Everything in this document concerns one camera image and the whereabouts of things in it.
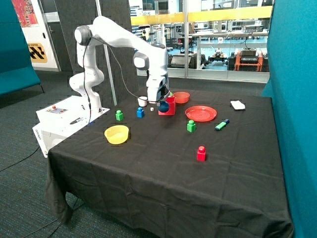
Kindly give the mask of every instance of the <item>yellow railing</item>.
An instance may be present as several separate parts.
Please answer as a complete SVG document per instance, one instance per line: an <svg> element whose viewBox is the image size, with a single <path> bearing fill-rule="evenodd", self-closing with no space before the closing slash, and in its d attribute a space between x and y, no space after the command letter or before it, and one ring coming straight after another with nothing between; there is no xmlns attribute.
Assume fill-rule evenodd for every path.
<svg viewBox="0 0 317 238"><path fill-rule="evenodd" d="M188 21L217 21L217 20L235 20L235 19L251 19L251 18L269 18L271 17L272 6L261 7L243 7L237 9L214 10L189 12ZM131 25L154 25L165 23L184 22L184 13L150 15L150 16L132 16Z"/></svg>

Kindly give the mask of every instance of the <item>white control box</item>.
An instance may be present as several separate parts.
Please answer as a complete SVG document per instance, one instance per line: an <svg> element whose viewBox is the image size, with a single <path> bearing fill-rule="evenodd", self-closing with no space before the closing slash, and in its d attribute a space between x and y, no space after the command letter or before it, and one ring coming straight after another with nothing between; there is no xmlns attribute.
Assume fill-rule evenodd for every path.
<svg viewBox="0 0 317 238"><path fill-rule="evenodd" d="M84 106L87 103L82 100L82 97L71 96L36 111L40 123L32 129L45 158L51 148L110 110L102 108L90 118L90 110Z"/></svg>

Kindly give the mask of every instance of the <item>teal partition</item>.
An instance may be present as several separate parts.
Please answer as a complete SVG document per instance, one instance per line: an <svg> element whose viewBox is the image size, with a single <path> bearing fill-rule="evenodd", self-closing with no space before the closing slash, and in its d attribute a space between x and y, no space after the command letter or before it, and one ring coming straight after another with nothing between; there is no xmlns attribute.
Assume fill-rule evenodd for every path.
<svg viewBox="0 0 317 238"><path fill-rule="evenodd" d="M1 0L0 95L40 84L11 0Z"/></svg>
<svg viewBox="0 0 317 238"><path fill-rule="evenodd" d="M268 39L273 110L295 237L317 237L317 2L277 0Z"/></svg>

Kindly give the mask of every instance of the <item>pen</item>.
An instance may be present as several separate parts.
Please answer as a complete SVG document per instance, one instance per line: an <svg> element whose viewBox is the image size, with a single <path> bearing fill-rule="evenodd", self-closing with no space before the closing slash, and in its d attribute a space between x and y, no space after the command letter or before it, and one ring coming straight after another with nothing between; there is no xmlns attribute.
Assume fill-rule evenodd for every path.
<svg viewBox="0 0 317 238"><path fill-rule="evenodd" d="M81 121L82 119L83 119L83 118L77 118L76 120L72 121L70 124L71 124L71 125L72 125L72 124L75 124L75 123Z"/></svg>
<svg viewBox="0 0 317 238"><path fill-rule="evenodd" d="M224 120L222 123L220 123L218 126L215 127L216 130L221 130L224 126L226 126L229 123L229 119Z"/></svg>

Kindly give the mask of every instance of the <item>red bowl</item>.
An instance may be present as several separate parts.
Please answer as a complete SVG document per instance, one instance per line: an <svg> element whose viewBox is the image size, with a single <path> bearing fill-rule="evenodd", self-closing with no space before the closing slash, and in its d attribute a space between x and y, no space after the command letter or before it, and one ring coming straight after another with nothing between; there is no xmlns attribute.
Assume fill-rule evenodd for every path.
<svg viewBox="0 0 317 238"><path fill-rule="evenodd" d="M187 103L189 96L190 94L186 92L177 92L173 94L173 97L175 97L175 102L179 104Z"/></svg>

